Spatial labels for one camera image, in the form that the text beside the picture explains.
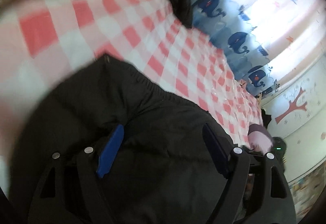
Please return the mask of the black jacket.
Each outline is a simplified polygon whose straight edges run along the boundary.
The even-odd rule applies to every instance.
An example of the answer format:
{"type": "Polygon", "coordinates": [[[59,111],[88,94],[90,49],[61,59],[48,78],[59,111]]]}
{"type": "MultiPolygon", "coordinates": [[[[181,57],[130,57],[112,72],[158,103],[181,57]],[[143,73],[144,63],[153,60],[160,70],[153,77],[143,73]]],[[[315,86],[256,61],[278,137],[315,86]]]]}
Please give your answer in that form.
{"type": "Polygon", "coordinates": [[[12,154],[16,223],[205,223],[223,191],[208,111],[103,55],[39,104],[12,154]]]}

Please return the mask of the pink purple cloth bundle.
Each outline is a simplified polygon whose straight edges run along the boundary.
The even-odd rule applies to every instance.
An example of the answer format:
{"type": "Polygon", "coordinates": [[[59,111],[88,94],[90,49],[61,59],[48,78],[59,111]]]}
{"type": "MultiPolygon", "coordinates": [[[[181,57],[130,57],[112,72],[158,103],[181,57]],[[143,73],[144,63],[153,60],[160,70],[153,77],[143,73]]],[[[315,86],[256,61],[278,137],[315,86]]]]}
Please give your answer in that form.
{"type": "Polygon", "coordinates": [[[273,146],[272,136],[267,129],[260,124],[250,124],[248,130],[248,141],[250,148],[255,152],[260,152],[263,155],[268,153],[273,146]]]}

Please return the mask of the red white checkered bedsheet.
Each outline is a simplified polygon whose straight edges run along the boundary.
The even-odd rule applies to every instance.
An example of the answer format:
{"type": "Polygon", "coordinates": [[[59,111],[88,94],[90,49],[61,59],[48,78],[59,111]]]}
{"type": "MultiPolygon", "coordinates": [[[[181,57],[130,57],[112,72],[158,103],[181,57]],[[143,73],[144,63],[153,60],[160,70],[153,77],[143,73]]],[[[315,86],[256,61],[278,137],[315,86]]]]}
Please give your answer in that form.
{"type": "Polygon", "coordinates": [[[1,8],[1,98],[22,121],[64,77],[103,53],[208,110],[240,144],[260,122],[225,51],[187,29],[169,0],[22,0],[1,8]]]}

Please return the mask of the blue whale pattern curtain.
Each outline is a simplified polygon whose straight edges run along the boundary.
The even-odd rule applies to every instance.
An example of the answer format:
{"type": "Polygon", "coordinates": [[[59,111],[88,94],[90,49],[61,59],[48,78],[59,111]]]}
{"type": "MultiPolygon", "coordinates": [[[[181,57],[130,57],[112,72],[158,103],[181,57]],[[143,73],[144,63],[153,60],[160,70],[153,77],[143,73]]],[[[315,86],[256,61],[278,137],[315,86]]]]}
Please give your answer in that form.
{"type": "Polygon", "coordinates": [[[214,47],[222,49],[236,80],[247,82],[246,90],[266,96],[279,84],[266,48],[257,41],[245,7],[233,0],[191,0],[193,26],[209,36],[214,47]]]}

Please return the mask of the red tree wall sticker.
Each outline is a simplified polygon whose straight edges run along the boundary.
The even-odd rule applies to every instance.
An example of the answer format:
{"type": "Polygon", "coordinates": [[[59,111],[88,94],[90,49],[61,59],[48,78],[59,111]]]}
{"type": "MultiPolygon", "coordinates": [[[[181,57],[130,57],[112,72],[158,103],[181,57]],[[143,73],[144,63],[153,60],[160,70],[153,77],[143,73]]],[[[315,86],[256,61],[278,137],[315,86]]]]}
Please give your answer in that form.
{"type": "Polygon", "coordinates": [[[307,111],[307,104],[308,102],[304,102],[302,105],[297,105],[298,99],[301,97],[302,94],[304,94],[306,91],[300,87],[298,95],[294,98],[293,101],[289,101],[289,107],[288,109],[282,113],[281,115],[277,116],[275,118],[276,124],[279,124],[282,119],[284,119],[287,115],[289,115],[291,112],[295,110],[302,110],[307,111]]]}

